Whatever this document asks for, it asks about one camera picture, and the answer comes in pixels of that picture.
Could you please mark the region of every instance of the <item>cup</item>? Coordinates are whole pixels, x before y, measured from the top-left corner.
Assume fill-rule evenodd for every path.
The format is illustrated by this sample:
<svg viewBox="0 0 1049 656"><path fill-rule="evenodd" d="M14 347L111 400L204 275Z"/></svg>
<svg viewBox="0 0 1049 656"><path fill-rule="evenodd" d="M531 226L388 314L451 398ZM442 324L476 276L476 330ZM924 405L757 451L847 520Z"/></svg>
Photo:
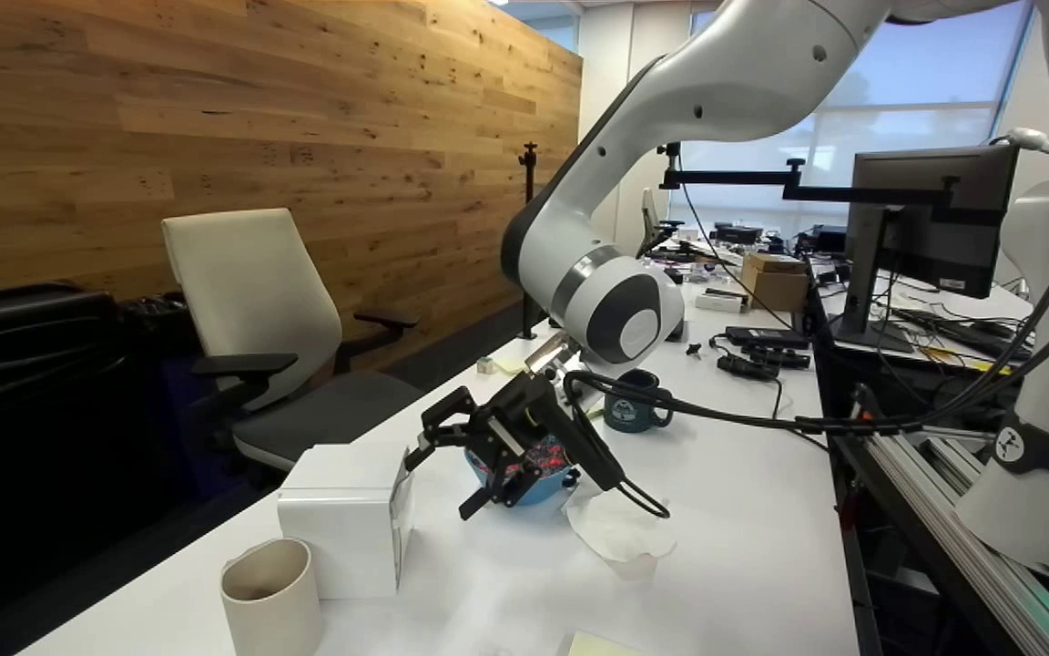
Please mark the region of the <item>cup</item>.
<svg viewBox="0 0 1049 656"><path fill-rule="evenodd" d="M221 571L221 602L238 656L315 656L326 635L315 551L270 541Z"/></svg>
<svg viewBox="0 0 1049 656"><path fill-rule="evenodd" d="M668 426L674 418L674 411L657 411L649 400L637 400L637 398L657 398L661 389L661 376L646 371L646 367L631 367L620 376L620 394L604 394L604 422L612 430L623 430L623 435L641 435L641 430L654 430L654 426Z"/></svg>

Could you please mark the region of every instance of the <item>white box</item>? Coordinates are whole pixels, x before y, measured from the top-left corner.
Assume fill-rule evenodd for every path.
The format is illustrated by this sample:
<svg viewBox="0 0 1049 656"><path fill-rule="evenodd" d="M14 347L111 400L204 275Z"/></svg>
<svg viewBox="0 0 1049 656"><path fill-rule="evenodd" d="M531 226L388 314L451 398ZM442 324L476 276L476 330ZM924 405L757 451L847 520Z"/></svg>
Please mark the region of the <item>white box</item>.
<svg viewBox="0 0 1049 656"><path fill-rule="evenodd" d="M393 598L410 548L406 450L306 450L278 494L278 520L317 554L322 598Z"/></svg>

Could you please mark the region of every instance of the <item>white cup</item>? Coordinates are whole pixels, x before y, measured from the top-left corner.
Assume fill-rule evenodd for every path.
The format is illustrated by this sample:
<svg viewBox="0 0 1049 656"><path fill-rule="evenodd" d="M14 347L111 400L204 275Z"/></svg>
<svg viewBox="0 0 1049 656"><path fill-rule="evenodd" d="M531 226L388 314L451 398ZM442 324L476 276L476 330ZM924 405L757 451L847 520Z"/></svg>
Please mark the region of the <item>white cup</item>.
<svg viewBox="0 0 1049 656"><path fill-rule="evenodd" d="M221 571L238 656L315 656L326 635L317 563L304 541L270 541Z"/></svg>

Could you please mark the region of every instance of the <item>white table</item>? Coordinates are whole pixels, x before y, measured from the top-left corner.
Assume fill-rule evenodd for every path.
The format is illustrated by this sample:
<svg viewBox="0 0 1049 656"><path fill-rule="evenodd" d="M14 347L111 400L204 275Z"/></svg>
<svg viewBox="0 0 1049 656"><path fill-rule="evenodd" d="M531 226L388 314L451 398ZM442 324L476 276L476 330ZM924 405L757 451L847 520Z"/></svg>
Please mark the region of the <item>white table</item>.
<svg viewBox="0 0 1049 656"><path fill-rule="evenodd" d="M688 337L723 324L773 324L765 314L697 310ZM521 360L531 344L495 356ZM668 389L725 411L770 415L773 384L734 381L716 353L657 347ZM787 371L779 415L821 415L813 371ZM366 443L421 438L421 411L456 388L487 400L507 376L468 367ZM401 598L333 602L322 653L338 656L559 656L572 631L600 635L641 656L716 653L861 653L828 451L782 435L674 415L654 435L604 443L627 475L668 498L678 548L649 579L620 579L572 535L561 498L456 518L474 494L459 451L414 471L411 551ZM155 565L117 593L27 648L27 656L226 656L218 571L246 548L282 535L278 495L247 508L204 541Z"/></svg>

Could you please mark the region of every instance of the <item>white office chair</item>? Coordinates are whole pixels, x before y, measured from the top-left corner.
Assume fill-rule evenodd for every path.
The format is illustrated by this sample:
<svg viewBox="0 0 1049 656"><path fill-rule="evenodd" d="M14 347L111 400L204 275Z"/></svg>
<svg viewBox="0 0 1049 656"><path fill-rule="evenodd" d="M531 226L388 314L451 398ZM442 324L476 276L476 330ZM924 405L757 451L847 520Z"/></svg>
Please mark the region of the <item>white office chair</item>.
<svg viewBox="0 0 1049 656"><path fill-rule="evenodd" d="M414 388L349 371L349 356L401 338L401 321L344 344L334 299L285 208L163 220L173 275L196 324L208 405L234 450L288 471L311 444L344 444L421 398Z"/></svg>

